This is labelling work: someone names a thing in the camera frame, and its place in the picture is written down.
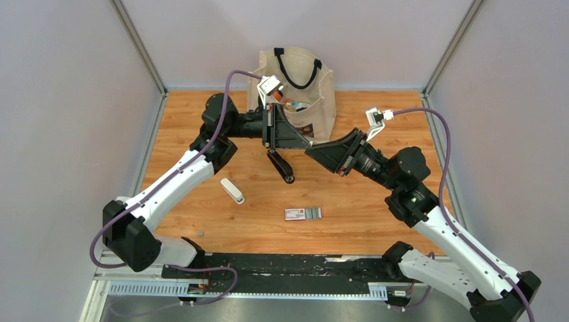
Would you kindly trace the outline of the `black stapler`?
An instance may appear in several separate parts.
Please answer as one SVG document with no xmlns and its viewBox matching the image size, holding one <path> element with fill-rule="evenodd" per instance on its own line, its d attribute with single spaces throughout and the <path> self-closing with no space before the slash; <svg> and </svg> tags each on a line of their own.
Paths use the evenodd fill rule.
<svg viewBox="0 0 569 322">
<path fill-rule="evenodd" d="M 295 175 L 292 166 L 274 149 L 267 151 L 268 159 L 287 184 L 295 182 Z"/>
</svg>

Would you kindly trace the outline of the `staple box with staples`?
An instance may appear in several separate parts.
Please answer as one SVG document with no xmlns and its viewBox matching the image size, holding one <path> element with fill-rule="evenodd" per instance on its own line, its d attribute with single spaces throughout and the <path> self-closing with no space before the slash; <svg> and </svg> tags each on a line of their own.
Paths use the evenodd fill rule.
<svg viewBox="0 0 569 322">
<path fill-rule="evenodd" d="M 284 211 L 285 221 L 306 221 L 322 219 L 321 207 L 295 208 Z"/>
</svg>

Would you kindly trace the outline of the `white stapler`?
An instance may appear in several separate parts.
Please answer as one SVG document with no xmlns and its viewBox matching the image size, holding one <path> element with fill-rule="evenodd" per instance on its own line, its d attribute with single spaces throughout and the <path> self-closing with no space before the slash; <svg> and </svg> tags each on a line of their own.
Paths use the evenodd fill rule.
<svg viewBox="0 0 569 322">
<path fill-rule="evenodd" d="M 228 178 L 220 180 L 224 191 L 238 204 L 242 205 L 245 201 L 243 192 Z"/>
</svg>

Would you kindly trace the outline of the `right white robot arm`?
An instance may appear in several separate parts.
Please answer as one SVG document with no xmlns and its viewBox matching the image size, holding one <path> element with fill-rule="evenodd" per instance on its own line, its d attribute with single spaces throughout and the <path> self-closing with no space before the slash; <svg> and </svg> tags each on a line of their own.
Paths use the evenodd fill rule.
<svg viewBox="0 0 569 322">
<path fill-rule="evenodd" d="M 398 241 L 383 256 L 382 270 L 388 279 L 424 282 L 463 305 L 476 321 L 516 321 L 529 313 L 541 280 L 502 261 L 450 216 L 440 198 L 424 185 L 430 170 L 420 148 L 403 148 L 387 158 L 354 129 L 305 153 L 332 173 L 345 176 L 356 171 L 388 189 L 385 201 L 393 216 L 430 239 L 450 259 L 438 262 Z"/>
</svg>

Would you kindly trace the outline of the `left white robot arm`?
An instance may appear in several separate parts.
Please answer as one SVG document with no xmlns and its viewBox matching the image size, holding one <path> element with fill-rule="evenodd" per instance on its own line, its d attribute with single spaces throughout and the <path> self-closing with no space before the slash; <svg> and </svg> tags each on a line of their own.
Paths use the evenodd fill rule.
<svg viewBox="0 0 569 322">
<path fill-rule="evenodd" d="M 165 215 L 231 160 L 238 150 L 232 138 L 259 138 L 269 150 L 305 150 L 313 144 L 277 103 L 239 113 L 229 96 L 217 93 L 208 98 L 201 119 L 199 135 L 174 166 L 134 197 L 104 206 L 102 241 L 120 266 L 141 272 L 153 264 L 175 265 L 187 277 L 199 277 L 205 260 L 195 243 L 153 234 Z"/>
</svg>

